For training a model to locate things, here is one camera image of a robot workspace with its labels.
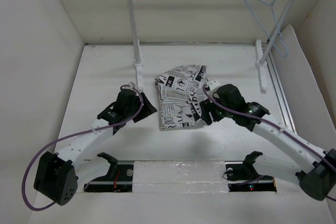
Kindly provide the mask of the newspaper print trousers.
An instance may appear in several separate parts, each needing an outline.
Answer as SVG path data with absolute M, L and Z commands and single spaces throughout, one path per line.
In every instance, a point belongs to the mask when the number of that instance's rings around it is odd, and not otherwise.
M 197 128 L 203 123 L 200 103 L 206 99 L 202 89 L 206 71 L 205 65 L 183 65 L 156 78 L 161 130 Z

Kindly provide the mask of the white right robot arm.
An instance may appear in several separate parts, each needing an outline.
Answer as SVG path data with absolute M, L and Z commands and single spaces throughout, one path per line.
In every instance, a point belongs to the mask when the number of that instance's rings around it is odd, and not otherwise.
M 246 155 L 236 168 L 226 167 L 224 176 L 237 186 L 250 186 L 264 176 L 298 185 L 309 197 L 323 201 L 335 187 L 335 149 L 326 151 L 311 144 L 257 102 L 246 102 L 239 89 L 216 80 L 202 86 L 207 99 L 200 103 L 202 120 L 211 125 L 224 118 L 264 138 L 291 158 L 290 162 L 260 151 Z

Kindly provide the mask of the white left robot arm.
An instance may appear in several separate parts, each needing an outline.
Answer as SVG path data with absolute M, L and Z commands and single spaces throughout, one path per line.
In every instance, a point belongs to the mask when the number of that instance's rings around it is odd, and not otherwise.
M 34 188 L 54 204 L 67 204 L 78 188 L 79 168 L 88 162 L 86 156 L 129 121 L 136 123 L 156 112 L 143 92 L 123 85 L 116 101 L 97 115 L 88 130 L 72 134 L 73 142 L 59 151 L 43 153 Z

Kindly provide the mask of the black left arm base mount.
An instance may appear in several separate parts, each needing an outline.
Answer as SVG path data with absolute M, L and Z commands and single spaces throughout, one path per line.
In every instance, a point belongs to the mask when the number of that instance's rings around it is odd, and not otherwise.
M 118 161 L 115 157 L 102 152 L 98 161 L 103 165 L 102 175 L 89 179 L 83 186 L 86 193 L 131 193 L 133 187 L 134 162 Z

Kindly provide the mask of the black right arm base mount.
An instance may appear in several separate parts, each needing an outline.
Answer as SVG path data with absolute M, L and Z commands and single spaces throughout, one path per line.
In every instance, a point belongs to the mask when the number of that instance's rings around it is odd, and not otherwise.
M 277 192 L 271 176 L 259 175 L 253 167 L 262 152 L 253 151 L 243 161 L 226 161 L 222 178 L 228 181 L 229 192 Z

